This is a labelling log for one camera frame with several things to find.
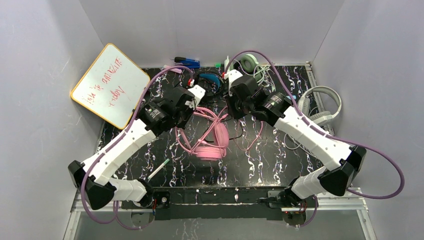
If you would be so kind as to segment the pink headphones with cable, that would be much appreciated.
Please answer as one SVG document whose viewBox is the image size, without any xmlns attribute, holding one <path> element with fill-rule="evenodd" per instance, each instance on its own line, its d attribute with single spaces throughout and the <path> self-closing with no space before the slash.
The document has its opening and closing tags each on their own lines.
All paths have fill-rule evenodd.
<svg viewBox="0 0 424 240">
<path fill-rule="evenodd" d="M 230 143 L 229 131 L 223 123 L 228 114 L 223 110 L 214 113 L 206 107 L 197 107 L 193 114 L 211 121 L 211 124 L 194 145 L 190 144 L 182 128 L 175 127 L 174 132 L 179 146 L 189 155 L 196 156 L 200 160 L 221 160 L 227 155 Z"/>
</svg>

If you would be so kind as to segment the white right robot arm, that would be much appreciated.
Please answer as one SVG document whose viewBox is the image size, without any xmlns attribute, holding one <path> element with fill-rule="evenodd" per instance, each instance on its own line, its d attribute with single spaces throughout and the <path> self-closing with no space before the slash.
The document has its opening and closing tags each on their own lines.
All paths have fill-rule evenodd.
<svg viewBox="0 0 424 240">
<path fill-rule="evenodd" d="M 293 137 L 307 148 L 322 167 L 297 177 L 284 190 L 283 196 L 293 203 L 312 195 L 330 193 L 343 196 L 362 166 L 366 150 L 334 140 L 304 114 L 281 92 L 267 93 L 256 80 L 231 70 L 224 75 L 228 84 L 225 101 L 234 119 L 251 115 Z"/>
</svg>

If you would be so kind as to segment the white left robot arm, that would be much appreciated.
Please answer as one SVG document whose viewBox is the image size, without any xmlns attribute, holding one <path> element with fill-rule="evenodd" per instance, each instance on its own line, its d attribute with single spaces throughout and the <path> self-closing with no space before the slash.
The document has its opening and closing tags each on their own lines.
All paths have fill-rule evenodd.
<svg viewBox="0 0 424 240">
<path fill-rule="evenodd" d="M 73 184 L 84 193 L 83 198 L 92 210 L 112 201 L 132 201 L 144 206 L 152 202 L 154 190 L 146 180 L 116 179 L 113 174 L 162 133 L 183 129 L 205 94 L 206 90 L 199 85 L 174 87 L 163 98 L 142 105 L 132 124 L 93 156 L 68 165 Z"/>
</svg>

